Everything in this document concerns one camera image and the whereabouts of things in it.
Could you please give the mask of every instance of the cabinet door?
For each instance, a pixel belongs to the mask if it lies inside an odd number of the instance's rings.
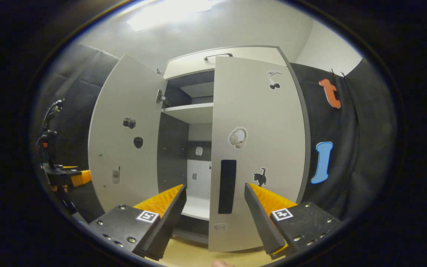
[[[105,211],[119,204],[135,205],[159,193],[162,103],[156,103],[156,95],[166,85],[155,71],[124,55],[100,91],[90,123],[88,163]],[[123,126],[125,117],[136,120],[134,128]]]
[[[270,71],[279,73],[271,77],[267,75]],[[297,201],[305,163],[305,126],[298,90],[286,66],[217,57],[213,95],[209,250],[260,247],[244,187],[246,182],[261,183],[264,188]],[[232,139],[238,140],[244,138],[242,129],[246,129],[246,141],[238,146],[231,145],[229,139],[235,129],[239,134]],[[222,164],[226,159],[236,161],[234,195],[231,213],[219,214],[219,204],[229,201],[221,191],[221,183],[225,190],[229,181],[221,181],[221,172],[235,169]],[[232,179],[229,174],[223,177]]]

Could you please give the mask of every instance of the white cabinet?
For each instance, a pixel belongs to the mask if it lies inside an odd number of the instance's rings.
[[[212,56],[225,53],[232,56]],[[211,142],[211,152],[210,147],[195,150],[202,160],[185,158],[188,199],[183,215],[209,221],[211,251],[260,247],[244,200],[245,183],[261,183],[292,201],[305,186],[305,107],[291,71],[278,47],[182,56],[168,62],[164,77],[125,55],[105,82],[90,125],[90,171],[103,209],[134,205],[159,193],[157,170],[163,166],[156,164],[161,149],[157,138],[164,113],[190,124],[195,141]],[[208,99],[162,108],[155,101],[157,92],[173,84]],[[202,85],[201,93],[195,93],[195,84]],[[124,117],[136,120],[134,129],[122,126]],[[212,129],[211,138],[205,129]],[[139,148],[137,137],[143,140]]]

